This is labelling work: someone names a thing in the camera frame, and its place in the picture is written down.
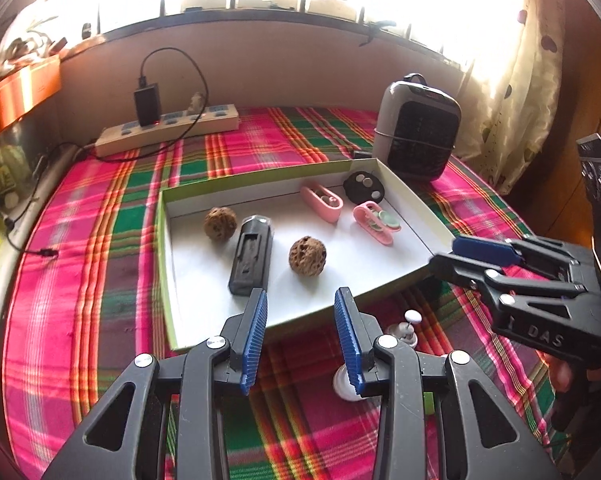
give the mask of table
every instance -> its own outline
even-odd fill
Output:
[[[46,206],[26,255],[7,319],[3,390],[14,455],[40,478],[65,439],[141,352],[169,355],[158,291],[154,218],[158,192],[205,178],[349,157],[370,149],[376,114],[338,108],[240,110],[236,132],[192,137],[138,162],[76,163]],[[414,190],[454,233],[489,238],[529,232],[490,187],[452,158],[435,182]],[[536,351],[496,336],[475,294],[429,278],[370,309],[382,327],[405,310],[423,314],[423,352],[464,349],[505,393],[543,444],[553,392]],[[342,364],[335,329],[267,345],[248,398],[224,406],[233,480],[371,478],[377,399],[340,400],[331,377]],[[435,450],[435,427],[427,426]],[[168,431],[174,444],[175,428]],[[437,477],[430,453],[427,469]]]

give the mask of black power adapter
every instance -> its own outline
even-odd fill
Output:
[[[134,92],[136,117],[140,126],[149,126],[160,122],[162,115],[158,84],[147,84],[145,76],[138,79],[138,89]]]

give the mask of blue ribbed rubber pad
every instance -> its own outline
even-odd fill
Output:
[[[338,329],[338,337],[343,351],[344,365],[347,368],[349,382],[356,389],[356,393],[360,395],[364,388],[362,380],[362,361],[360,345],[356,339],[356,334],[351,325],[349,311],[340,290],[336,292],[333,300],[333,315]]]
[[[258,298],[258,304],[256,305],[256,312],[254,313],[254,320],[247,336],[247,343],[245,344],[245,352],[243,354],[243,373],[240,376],[240,389],[244,395],[249,394],[249,388],[254,386],[256,382],[256,372],[258,371],[258,362],[260,361],[260,353],[263,349],[264,330],[267,325],[267,293],[263,290],[260,298]]]
[[[522,262],[522,258],[511,245],[488,238],[458,235],[451,245],[451,250],[458,256],[499,267],[519,265]]]

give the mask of walnut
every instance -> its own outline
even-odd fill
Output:
[[[203,228],[209,238],[224,242],[234,235],[237,225],[236,213],[229,207],[215,207],[205,216]]]
[[[301,276],[317,276],[325,268],[327,249],[324,243],[311,236],[294,242],[290,249],[290,267]]]

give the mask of pink plastic clip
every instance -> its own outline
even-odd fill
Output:
[[[394,243],[392,233],[401,230],[398,220],[372,200],[353,208],[353,218],[383,245]]]
[[[300,188],[300,195],[320,218],[331,224],[338,222],[343,199],[320,184],[310,183]]]

